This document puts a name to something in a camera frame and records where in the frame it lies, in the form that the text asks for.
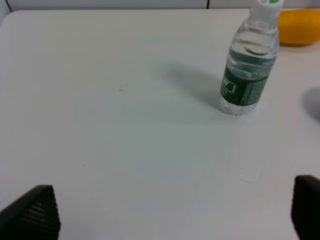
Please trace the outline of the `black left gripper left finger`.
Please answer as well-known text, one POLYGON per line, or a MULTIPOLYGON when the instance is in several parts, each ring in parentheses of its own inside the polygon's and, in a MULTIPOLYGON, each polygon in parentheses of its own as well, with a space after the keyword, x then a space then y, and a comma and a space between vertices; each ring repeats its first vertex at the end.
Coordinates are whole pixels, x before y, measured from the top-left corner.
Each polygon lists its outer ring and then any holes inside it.
POLYGON ((52 185, 37 185, 0 211, 2 240, 57 240, 60 230, 52 185))

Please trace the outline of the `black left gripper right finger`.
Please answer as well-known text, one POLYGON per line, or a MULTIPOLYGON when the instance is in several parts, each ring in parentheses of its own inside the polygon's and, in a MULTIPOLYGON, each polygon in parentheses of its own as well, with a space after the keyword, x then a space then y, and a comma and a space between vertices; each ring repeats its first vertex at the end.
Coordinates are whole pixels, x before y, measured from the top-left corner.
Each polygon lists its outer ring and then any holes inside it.
POLYGON ((291 220, 300 240, 320 238, 320 180, 298 175, 294 180, 291 220))

